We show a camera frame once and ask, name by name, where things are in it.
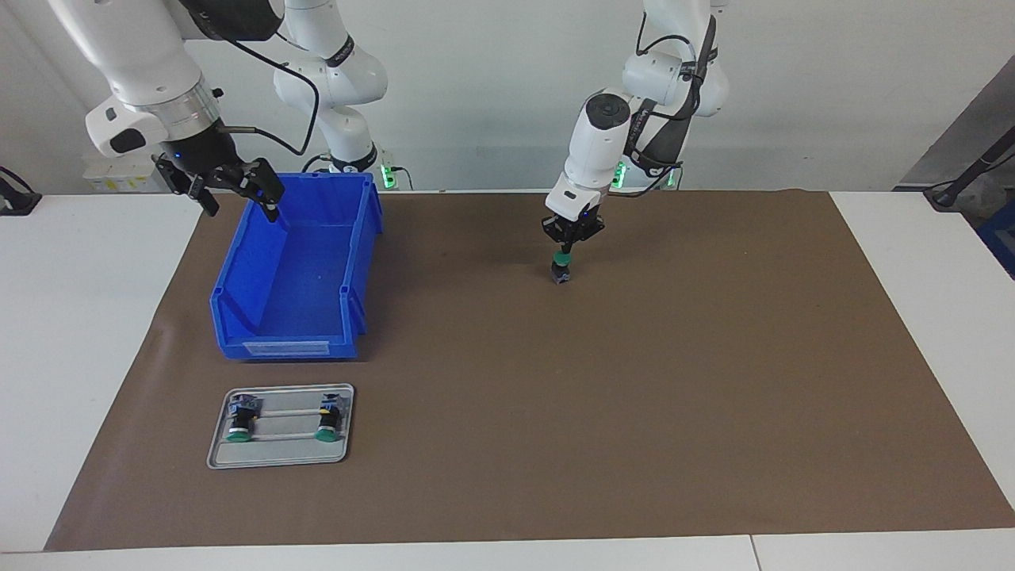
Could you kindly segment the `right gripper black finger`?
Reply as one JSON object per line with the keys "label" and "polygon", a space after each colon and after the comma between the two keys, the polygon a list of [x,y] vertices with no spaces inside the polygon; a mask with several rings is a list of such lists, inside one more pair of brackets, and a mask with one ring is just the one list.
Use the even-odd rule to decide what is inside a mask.
{"label": "right gripper black finger", "polygon": [[170,159],[155,159],[155,169],[166,183],[171,193],[187,196],[197,202],[208,217],[217,215],[219,203],[213,197],[213,193],[208,189],[204,179],[201,176],[191,179],[187,173],[178,169]]}
{"label": "right gripper black finger", "polygon": [[267,159],[240,165],[238,195],[256,203],[264,213],[268,223],[276,223],[279,218],[278,206],[285,188]]}

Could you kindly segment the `white socket box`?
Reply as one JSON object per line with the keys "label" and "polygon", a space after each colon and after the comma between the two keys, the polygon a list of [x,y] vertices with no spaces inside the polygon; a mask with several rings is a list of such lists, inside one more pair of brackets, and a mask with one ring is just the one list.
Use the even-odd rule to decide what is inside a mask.
{"label": "white socket box", "polygon": [[144,153],[130,153],[122,158],[106,158],[90,152],[81,155],[82,177],[98,193],[164,194],[166,182],[157,174],[155,163]]}

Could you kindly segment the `blue plastic storage bin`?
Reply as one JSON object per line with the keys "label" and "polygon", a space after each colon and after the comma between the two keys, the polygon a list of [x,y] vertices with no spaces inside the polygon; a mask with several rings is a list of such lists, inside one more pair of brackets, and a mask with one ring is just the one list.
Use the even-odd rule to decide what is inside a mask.
{"label": "blue plastic storage bin", "polygon": [[354,360],[383,209],[366,173],[283,174],[275,221],[243,207],[210,296],[228,360]]}

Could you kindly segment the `brown paper table mat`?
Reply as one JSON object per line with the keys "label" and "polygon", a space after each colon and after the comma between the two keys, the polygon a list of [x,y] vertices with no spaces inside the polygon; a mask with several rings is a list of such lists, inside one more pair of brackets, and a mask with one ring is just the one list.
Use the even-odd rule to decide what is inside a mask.
{"label": "brown paper table mat", "polygon": [[[1015,527],[827,193],[609,201],[565,285],[537,194],[381,203],[352,362],[225,358],[199,218],[47,550]],[[341,462],[207,466],[229,390],[341,383]]]}

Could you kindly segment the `silver metal tray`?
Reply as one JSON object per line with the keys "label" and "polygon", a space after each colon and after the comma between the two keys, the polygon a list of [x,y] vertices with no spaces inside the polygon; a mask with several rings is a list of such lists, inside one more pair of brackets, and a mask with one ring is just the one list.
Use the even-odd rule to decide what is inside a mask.
{"label": "silver metal tray", "polygon": [[[229,399],[238,392],[262,399],[260,416],[253,426],[251,441],[228,443]],[[334,443],[316,441],[318,408],[325,392],[339,392],[342,427]],[[210,469],[261,469],[261,467],[337,463],[350,447],[350,430],[356,390],[351,384],[293,385],[233,388],[224,395],[206,463]]]}

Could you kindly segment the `black stand pole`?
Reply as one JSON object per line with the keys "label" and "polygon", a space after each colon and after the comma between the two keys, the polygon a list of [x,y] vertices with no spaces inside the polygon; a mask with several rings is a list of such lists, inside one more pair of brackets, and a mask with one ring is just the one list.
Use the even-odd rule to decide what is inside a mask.
{"label": "black stand pole", "polygon": [[1005,131],[999,140],[994,141],[983,152],[982,156],[959,176],[925,187],[923,190],[924,198],[936,211],[948,211],[952,209],[959,196],[967,190],[972,182],[979,179],[982,174],[1004,166],[1012,158],[1015,158],[1015,125]]}

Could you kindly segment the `blue crate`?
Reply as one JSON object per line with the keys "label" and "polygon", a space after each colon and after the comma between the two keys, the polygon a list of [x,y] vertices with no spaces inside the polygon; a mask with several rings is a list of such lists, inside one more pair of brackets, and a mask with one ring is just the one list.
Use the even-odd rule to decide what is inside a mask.
{"label": "blue crate", "polygon": [[1015,281],[1015,199],[976,228],[986,248]]}

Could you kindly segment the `black clamp mount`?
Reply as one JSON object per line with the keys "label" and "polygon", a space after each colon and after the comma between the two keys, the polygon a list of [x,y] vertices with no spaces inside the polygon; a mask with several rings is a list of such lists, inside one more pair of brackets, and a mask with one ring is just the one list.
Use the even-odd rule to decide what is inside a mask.
{"label": "black clamp mount", "polygon": [[40,193],[28,182],[0,165],[0,217],[28,216],[40,199]]}

